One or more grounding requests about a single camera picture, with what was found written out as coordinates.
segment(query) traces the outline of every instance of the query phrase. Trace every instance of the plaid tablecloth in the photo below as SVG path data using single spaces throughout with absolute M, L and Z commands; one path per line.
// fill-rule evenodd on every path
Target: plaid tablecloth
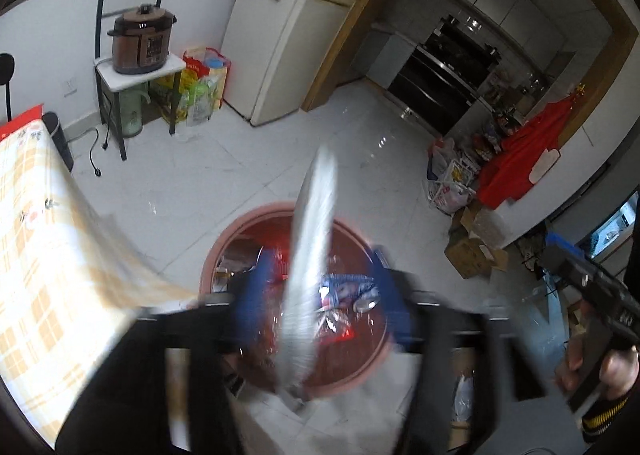
M 195 296 L 100 227 L 42 121 L 0 143 L 0 377 L 51 446 L 139 308 Z

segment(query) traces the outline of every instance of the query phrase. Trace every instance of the wall outlet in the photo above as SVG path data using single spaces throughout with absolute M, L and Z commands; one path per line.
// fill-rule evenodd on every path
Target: wall outlet
M 75 76 L 70 77 L 62 82 L 63 96 L 66 98 L 78 92 L 78 79 Z

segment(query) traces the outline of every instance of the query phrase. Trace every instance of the red cloth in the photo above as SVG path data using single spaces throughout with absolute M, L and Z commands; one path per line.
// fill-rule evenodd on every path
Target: red cloth
M 545 150 L 558 148 L 558 136 L 571 115 L 575 95 L 549 103 L 535 118 L 503 140 L 502 153 L 480 171 L 478 200 L 491 209 L 512 198 L 518 200 L 533 184 L 532 168 Z
M 42 108 L 44 105 L 36 105 L 35 107 L 24 111 L 22 114 L 15 116 L 10 122 L 0 127 L 0 141 L 4 140 L 16 130 L 20 130 L 27 123 L 33 120 L 39 120 L 42 117 Z

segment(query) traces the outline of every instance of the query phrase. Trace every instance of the hand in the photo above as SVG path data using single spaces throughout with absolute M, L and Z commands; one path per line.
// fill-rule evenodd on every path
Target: hand
M 580 310 L 588 315 L 591 308 L 582 302 Z M 564 360 L 556 368 L 556 383 L 562 391 L 572 391 L 578 386 L 580 379 L 578 369 L 582 366 L 585 334 L 572 337 L 564 352 Z M 635 347 L 626 352 L 611 351 L 600 367 L 600 380 L 609 387 L 604 397 L 610 401 L 625 395 L 633 387 L 638 378 L 638 351 Z

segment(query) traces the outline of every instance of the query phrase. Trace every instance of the wooden door frame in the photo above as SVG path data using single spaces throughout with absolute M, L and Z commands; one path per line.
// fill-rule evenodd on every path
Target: wooden door frame
M 302 109 L 309 111 L 327 102 L 340 77 L 347 71 L 371 23 L 386 0 L 357 0 L 335 37 L 312 83 Z M 602 101 L 622 70 L 638 38 L 638 29 L 618 0 L 591 0 L 605 17 L 612 34 L 582 78 L 585 95 L 576 103 L 572 116 L 559 137 L 564 145 Z

